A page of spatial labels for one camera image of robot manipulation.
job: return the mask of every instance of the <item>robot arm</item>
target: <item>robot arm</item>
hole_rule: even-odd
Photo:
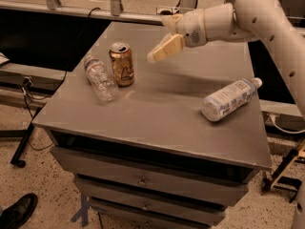
[[[172,33],[148,54],[150,62],[209,41],[261,40],[305,118],[305,38],[288,21],[278,0],[235,0],[206,10],[163,16]]]

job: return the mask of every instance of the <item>can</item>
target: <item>can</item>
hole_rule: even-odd
[[[131,47],[124,42],[115,42],[109,51],[114,79],[118,86],[127,87],[134,82]]]

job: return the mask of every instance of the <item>drawer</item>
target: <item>drawer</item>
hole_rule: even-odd
[[[227,180],[53,147],[51,153],[66,170],[187,198],[234,206],[248,186]]]
[[[212,204],[194,199],[149,193],[150,190],[143,191],[143,189],[133,189],[131,186],[120,186],[120,184],[80,177],[76,177],[74,183],[78,190],[88,197],[129,205],[144,212],[152,211],[208,225],[217,225],[224,219],[224,213],[213,208]]]
[[[147,226],[156,226],[165,229],[206,229],[211,228],[208,225],[200,224],[184,219],[166,217],[163,215],[154,214],[152,212],[144,213],[141,210],[133,209],[132,207],[123,206],[104,200],[90,198],[89,205],[99,213],[108,214],[119,218],[130,219]]]

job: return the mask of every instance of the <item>plastic bottle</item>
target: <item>plastic bottle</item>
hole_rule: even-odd
[[[259,78],[240,79],[227,87],[206,96],[201,103],[201,112],[210,121],[218,121],[241,105],[250,101],[262,85]]]
[[[98,98],[102,102],[114,100],[118,94],[118,87],[114,78],[109,75],[105,64],[88,54],[85,57],[84,68]]]

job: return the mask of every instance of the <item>shoe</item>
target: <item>shoe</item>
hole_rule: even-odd
[[[1,229],[20,228],[31,217],[38,202],[36,194],[27,194],[21,197],[0,216]]]

